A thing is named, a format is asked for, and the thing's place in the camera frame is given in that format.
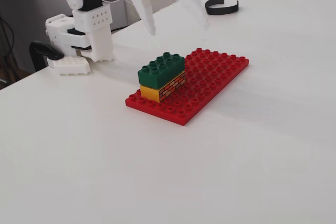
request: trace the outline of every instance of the white plastic bracket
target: white plastic bracket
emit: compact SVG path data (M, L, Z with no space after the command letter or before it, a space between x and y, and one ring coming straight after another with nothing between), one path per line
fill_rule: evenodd
M75 29L86 33L92 47L91 50L81 51L82 55L91 58L94 62L113 60L110 5L104 3L103 6L88 12L73 10L72 14L75 20Z

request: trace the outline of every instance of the brick pattern lego block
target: brick pattern lego block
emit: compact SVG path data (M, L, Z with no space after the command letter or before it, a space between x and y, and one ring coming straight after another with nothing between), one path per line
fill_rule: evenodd
M167 83L161 90L160 89L152 89L140 85L141 96L150 101L154 102L162 102L165 98L167 98L171 93L177 90L181 85L185 82L185 73L184 71L180 73L177 77L174 78L171 82Z
M159 118L185 125L249 64L245 57L198 48L185 59L186 82L162 103L141 97L138 90L126 105Z
M140 85L161 89L184 70L184 58L165 52L138 71Z
M165 98L167 98L170 94L172 94L175 90L177 90L181 85L185 83L185 72L183 72L179 77L165 86L163 89L159 91L160 102L162 102Z

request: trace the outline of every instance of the black clip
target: black clip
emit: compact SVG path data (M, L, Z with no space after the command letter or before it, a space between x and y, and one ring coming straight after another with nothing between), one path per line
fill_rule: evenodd
M221 7L221 8L212 8L213 5L223 4L224 0L209 0L205 3L206 12L209 15L225 15L235 13L239 10L239 1L234 6Z

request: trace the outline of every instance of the green lego brick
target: green lego brick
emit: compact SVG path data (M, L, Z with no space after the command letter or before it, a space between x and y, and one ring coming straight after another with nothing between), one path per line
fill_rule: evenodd
M165 52L138 72L141 85L159 89L184 70L184 58Z

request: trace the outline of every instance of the lego stud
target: lego stud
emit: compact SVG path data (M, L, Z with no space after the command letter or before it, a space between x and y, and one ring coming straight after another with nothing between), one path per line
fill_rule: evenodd
M210 83L210 88L211 88L212 90L216 89L216 87L217 87L216 83L214 83L214 82L211 82L211 83Z
M223 69L226 69L226 68L227 68L227 63L226 63L226 62L223 62L222 64L220 64L220 66L221 66Z
M190 79L190 83L191 84L196 84L197 83L197 79L195 77Z
M180 55L178 55L178 54L173 55L173 60L174 61L178 61L179 59L180 59Z
M188 90L188 97L194 97L195 96L195 91L194 90Z
M135 96L134 94L130 95L130 100L131 100L131 101L134 102L136 99L137 99L137 98L136 98L136 96Z
M174 105L175 105L175 107L180 108L180 107L182 107L182 102L181 101L175 101Z
M155 62L155 61L151 61L151 62L149 62L149 66L150 66L151 68L156 68L156 62Z
M200 101L203 101L204 98L205 98L205 94L204 93L199 93L197 97Z
M142 67L142 72L143 73L148 73L149 72L149 67L148 66L143 66Z
M164 62L164 59L163 59L162 56L159 56L159 57L156 58L156 61L157 61L158 64L160 64L160 63Z
M225 80L225 79L227 78L227 74L226 74L226 73L221 73L220 75L221 75L221 78L222 78L223 80Z
M152 69L152 74L159 74L159 70L157 68Z
M228 68L225 70L225 73L230 76L232 74L232 69Z
M193 108L193 107L191 106L191 104L186 104L186 105L184 106L184 109L185 109L186 111L190 111L192 108Z
M200 103L200 101L197 98L194 98L193 100L191 100L191 104L196 106Z
M167 66L166 66L165 63L160 63L160 64L159 64L159 69L160 69L160 70L164 70L164 69L166 69L166 68L167 68Z
M184 102L188 101L188 96L187 95L181 96L181 100Z
M164 104L162 104L162 103L159 103L157 105L157 107L158 107L159 110L164 110Z
M166 59L166 65L171 66L173 64L173 60L171 58Z
M172 101L173 101L173 100L172 100L170 97L168 97L168 98L166 98L166 99L164 100L164 103L166 103L166 104L170 104Z
M166 60L166 59L170 59L170 52L165 52L163 54L163 58Z
M195 85L194 86L194 91L195 91L195 93L199 93L201 91L201 86L200 85Z
M178 95L177 92L174 92L174 93L172 93L172 97L173 97L174 99L176 99L177 97L179 97L179 95Z
M185 117L185 112L183 110L178 111L177 116L179 118L184 118Z
M204 88L206 86L206 80L200 81L200 85L202 88Z
M186 90L190 89L190 87L191 87L191 83L190 83L190 82L186 82L186 83L184 84L184 88L185 88Z
M221 78L219 78L219 77L217 77L216 79L215 79L215 83L216 84L220 84L222 82L222 79Z
M206 80L207 82L210 82L210 81L212 80L212 77L211 77L211 76L206 76L206 77L205 77L205 80Z
M177 91L178 93L183 94L185 92L185 88L184 87L179 88Z
M172 114L172 113L175 112L175 109L174 109L174 107L168 107L167 111L168 111L168 113Z
M153 102L153 101L148 101L148 106L149 107L154 107L155 106L155 102Z
M205 88L204 93L205 93L205 95L209 95L211 93L211 89L210 88Z
M140 98L138 99L138 102L143 104L143 103L146 102L146 100L145 100L144 98L140 97Z

